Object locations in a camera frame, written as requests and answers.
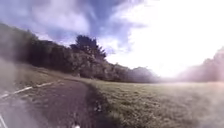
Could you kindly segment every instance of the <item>blue sky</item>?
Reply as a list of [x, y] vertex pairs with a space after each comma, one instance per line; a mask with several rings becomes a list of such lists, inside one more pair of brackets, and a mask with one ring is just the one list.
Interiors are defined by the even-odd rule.
[[0, 21], [68, 46], [97, 38], [107, 60], [173, 76], [224, 44], [222, 0], [0, 0]]

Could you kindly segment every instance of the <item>cloud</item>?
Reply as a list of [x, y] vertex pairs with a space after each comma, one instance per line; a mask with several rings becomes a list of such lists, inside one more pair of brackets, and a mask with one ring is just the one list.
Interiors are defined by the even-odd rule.
[[80, 6], [82, 5], [74, 0], [49, 0], [48, 3], [35, 7], [33, 14], [39, 23], [46, 26], [88, 34], [89, 21]]
[[223, 5], [221, 0], [143, 0], [118, 5], [110, 21], [130, 24], [126, 45], [131, 51], [117, 52], [111, 61], [148, 66], [165, 76], [200, 64], [224, 44]]

